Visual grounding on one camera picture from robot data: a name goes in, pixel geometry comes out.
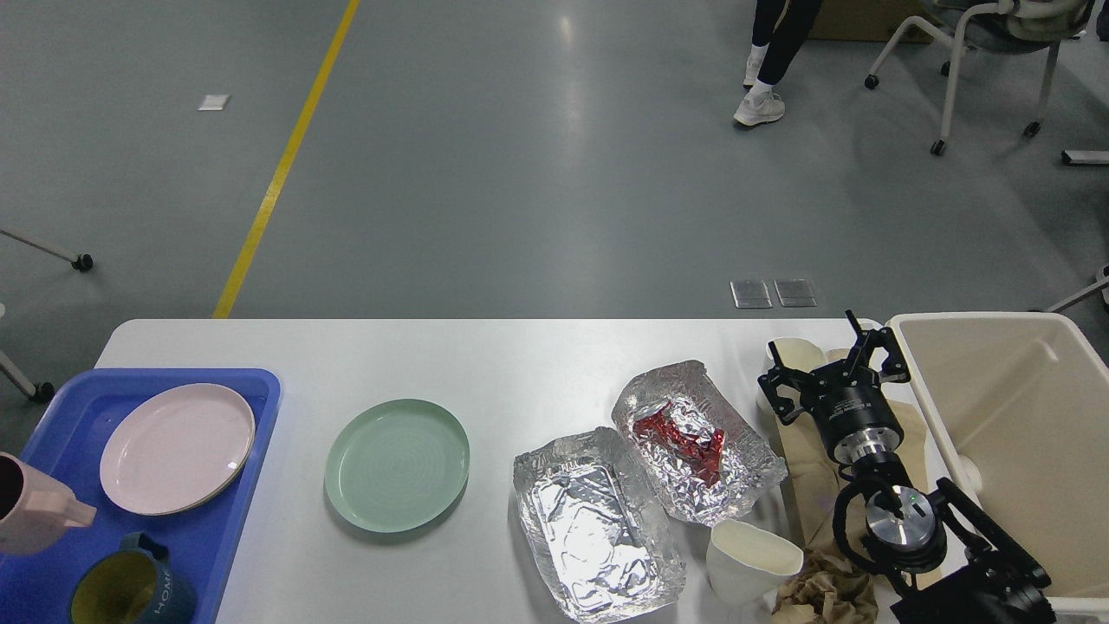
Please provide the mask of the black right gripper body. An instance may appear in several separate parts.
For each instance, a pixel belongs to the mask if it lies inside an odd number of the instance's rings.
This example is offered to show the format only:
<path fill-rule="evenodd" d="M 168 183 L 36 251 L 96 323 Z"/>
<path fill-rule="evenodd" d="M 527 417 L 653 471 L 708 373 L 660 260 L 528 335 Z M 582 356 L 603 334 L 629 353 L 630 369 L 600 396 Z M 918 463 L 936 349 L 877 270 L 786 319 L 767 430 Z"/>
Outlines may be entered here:
<path fill-rule="evenodd" d="M 801 391 L 801 406 L 832 461 L 854 466 L 863 457 L 898 449 L 904 430 L 882 392 L 882 374 L 864 365 L 827 364 L 811 375 L 814 382 Z"/>

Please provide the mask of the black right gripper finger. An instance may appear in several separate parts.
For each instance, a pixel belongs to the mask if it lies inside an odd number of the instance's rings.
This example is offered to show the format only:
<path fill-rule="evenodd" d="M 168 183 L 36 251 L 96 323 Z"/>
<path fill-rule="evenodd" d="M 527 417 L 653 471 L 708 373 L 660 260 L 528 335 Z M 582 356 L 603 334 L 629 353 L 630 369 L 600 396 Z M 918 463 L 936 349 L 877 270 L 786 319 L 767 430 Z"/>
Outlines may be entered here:
<path fill-rule="evenodd" d="M 766 372 L 759 379 L 759 407 L 774 415 L 781 424 L 792 424 L 807 410 L 801 400 L 820 390 L 815 375 L 824 365 L 824 352 L 816 345 L 769 345 Z"/>
<path fill-rule="evenodd" d="M 845 364 L 845 380 L 851 386 L 883 386 L 883 383 L 910 382 L 910 369 L 905 362 L 898 337 L 888 327 L 863 328 L 851 309 L 845 316 L 856 335 Z M 874 352 L 885 352 L 879 367 L 872 367 Z"/>

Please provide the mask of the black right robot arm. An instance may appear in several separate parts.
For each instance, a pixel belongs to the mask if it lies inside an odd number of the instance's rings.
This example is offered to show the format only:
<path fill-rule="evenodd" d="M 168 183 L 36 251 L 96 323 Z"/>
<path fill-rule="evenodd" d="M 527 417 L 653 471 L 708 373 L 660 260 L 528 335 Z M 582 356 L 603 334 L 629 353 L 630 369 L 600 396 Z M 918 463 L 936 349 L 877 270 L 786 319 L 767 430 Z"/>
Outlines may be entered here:
<path fill-rule="evenodd" d="M 845 485 L 833 512 L 840 553 L 898 593 L 901 623 L 1054 623 L 1045 569 L 963 492 L 940 478 L 930 493 L 912 484 L 898 448 L 905 432 L 883 393 L 910 369 L 888 327 L 846 318 L 855 341 L 845 358 L 804 370 L 769 342 L 759 387 L 780 424 L 811 416 Z"/>

